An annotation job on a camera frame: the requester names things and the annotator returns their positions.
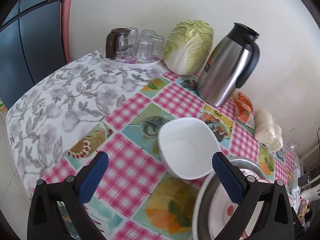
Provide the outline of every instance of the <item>metal basin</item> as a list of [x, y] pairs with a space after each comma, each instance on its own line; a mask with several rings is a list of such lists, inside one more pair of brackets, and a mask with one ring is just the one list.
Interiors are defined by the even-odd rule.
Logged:
[[[249, 169], [255, 172], [261, 179], [269, 181], [260, 166], [252, 160], [245, 157], [231, 157], [229, 161], [232, 165], [240, 169]], [[193, 240], [211, 240], [208, 225], [209, 209], [219, 184], [220, 180], [213, 171], [207, 176], [198, 193], [192, 217]]]

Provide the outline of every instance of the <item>wall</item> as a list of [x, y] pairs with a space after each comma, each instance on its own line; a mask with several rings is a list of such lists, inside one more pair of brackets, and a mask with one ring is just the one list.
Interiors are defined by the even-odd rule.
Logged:
[[168, 37], [181, 21], [214, 29], [213, 46], [240, 22], [260, 33], [260, 60], [241, 88], [256, 109], [268, 109], [284, 132], [296, 128], [302, 155], [320, 126], [320, 30], [300, 0], [72, 0], [70, 52], [100, 49], [112, 28], [134, 26]]

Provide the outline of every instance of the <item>upside-down glass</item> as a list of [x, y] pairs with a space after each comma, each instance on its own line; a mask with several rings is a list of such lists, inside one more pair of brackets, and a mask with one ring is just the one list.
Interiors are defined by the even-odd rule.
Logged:
[[130, 30], [128, 50], [130, 51], [130, 54], [131, 54], [133, 52], [133, 46], [138, 38], [138, 29], [134, 27], [126, 27], [126, 29]]
[[156, 34], [155, 31], [152, 31], [152, 30], [142, 30], [141, 34], [140, 34], [140, 37], [141, 38], [149, 38], [151, 35], [154, 35]]
[[164, 45], [164, 37], [161, 35], [151, 35], [150, 39], [153, 41], [153, 51], [152, 55], [162, 59], [162, 51]]
[[134, 44], [132, 58], [143, 63], [152, 62], [153, 41], [147, 38], [138, 38]]

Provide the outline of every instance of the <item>white bowl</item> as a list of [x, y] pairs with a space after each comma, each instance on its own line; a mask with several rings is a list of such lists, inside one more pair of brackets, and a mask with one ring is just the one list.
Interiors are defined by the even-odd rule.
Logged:
[[159, 131], [161, 161], [170, 173], [182, 179], [199, 179], [213, 171], [212, 156], [219, 152], [217, 138], [201, 120], [172, 120]]

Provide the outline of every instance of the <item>black handle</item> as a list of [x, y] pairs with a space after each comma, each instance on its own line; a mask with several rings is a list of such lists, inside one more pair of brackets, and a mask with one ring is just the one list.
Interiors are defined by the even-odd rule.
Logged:
[[117, 55], [116, 46], [117, 46], [118, 33], [109, 33], [106, 40], [106, 58], [114, 59]]
[[251, 53], [251, 58], [249, 59], [249, 62], [247, 63], [244, 70], [238, 76], [238, 78], [236, 80], [236, 88], [240, 88], [244, 85], [244, 83], [247, 81], [247, 79], [251, 75], [252, 71], [256, 67], [258, 60], [259, 60], [259, 56], [260, 56], [260, 49], [259, 49], [258, 45], [250, 38], [245, 37], [245, 40], [252, 47], [252, 53]]

